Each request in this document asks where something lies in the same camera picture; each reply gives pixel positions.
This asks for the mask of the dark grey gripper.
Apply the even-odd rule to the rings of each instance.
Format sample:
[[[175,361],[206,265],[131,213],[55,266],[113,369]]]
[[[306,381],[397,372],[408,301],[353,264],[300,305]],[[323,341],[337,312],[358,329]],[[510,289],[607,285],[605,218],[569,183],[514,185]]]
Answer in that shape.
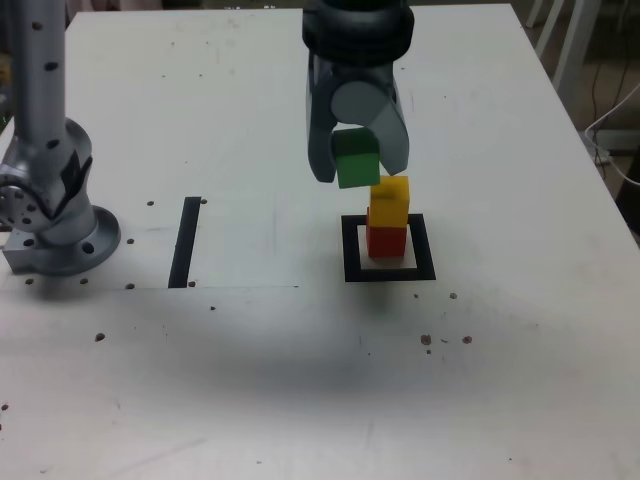
[[[335,90],[336,84],[342,85]],[[311,171],[321,183],[332,183],[335,178],[331,135],[337,120],[364,127],[376,137],[381,163],[389,175],[406,170],[409,135],[392,63],[354,67],[309,55],[307,154]]]

